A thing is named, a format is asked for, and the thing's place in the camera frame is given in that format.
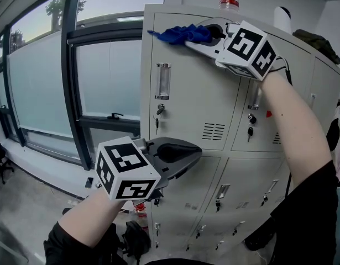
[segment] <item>window handle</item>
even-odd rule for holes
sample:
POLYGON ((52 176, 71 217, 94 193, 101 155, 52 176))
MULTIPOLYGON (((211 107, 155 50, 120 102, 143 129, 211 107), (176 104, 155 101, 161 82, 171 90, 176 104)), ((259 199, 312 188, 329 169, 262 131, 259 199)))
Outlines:
POLYGON ((119 116, 124 116, 123 114, 119 114, 119 113, 112 113, 111 116, 108 116, 107 119, 112 119, 112 120, 119 120, 119 117, 117 117, 116 115, 119 116))

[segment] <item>tree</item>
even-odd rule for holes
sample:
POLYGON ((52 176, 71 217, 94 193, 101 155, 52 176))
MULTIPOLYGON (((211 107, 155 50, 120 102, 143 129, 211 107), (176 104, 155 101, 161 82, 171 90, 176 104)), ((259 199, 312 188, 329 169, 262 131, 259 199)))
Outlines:
MULTIPOLYGON (((77 6, 77 13, 84 10, 86 0, 79 0, 79 4, 77 6)), ((65 0, 52 0, 46 6, 47 15, 51 15, 51 31, 55 32, 61 29, 62 25, 62 14, 64 10, 65 0)))

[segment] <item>key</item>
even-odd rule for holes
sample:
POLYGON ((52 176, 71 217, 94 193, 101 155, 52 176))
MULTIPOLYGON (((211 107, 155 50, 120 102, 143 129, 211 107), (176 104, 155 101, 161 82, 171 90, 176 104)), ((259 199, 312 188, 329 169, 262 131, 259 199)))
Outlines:
POLYGON ((253 128, 251 126, 248 128, 247 134, 248 134, 247 142, 249 142, 249 138, 253 135, 253 128))
POLYGON ((156 135, 158 135, 158 128, 159 128, 159 119, 155 119, 155 126, 156 126, 156 135))

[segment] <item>black bag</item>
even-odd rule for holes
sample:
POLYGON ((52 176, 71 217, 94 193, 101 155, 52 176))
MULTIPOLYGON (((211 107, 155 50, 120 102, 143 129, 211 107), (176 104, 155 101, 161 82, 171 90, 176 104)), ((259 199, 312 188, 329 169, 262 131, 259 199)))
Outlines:
POLYGON ((127 229, 123 238, 128 256, 134 255, 139 265, 140 257, 150 249, 150 238, 148 234, 135 221, 126 222, 127 229))

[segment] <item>person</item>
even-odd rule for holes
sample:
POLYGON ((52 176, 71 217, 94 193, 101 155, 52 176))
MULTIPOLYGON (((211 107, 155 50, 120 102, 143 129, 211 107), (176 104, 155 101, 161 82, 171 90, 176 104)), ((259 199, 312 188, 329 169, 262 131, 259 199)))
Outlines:
MULTIPOLYGON (((277 72, 266 76, 261 89, 273 113, 295 186, 271 213, 276 225, 273 264, 332 264, 338 179, 326 137, 305 101, 277 72)), ((92 249, 123 204, 110 201, 99 189, 66 213, 44 242, 46 264, 97 264, 92 249)), ((165 259, 152 263, 203 262, 165 259)))
POLYGON ((336 168, 337 178, 340 186, 340 105, 334 112, 334 119, 329 126, 327 142, 332 153, 332 159, 336 168))

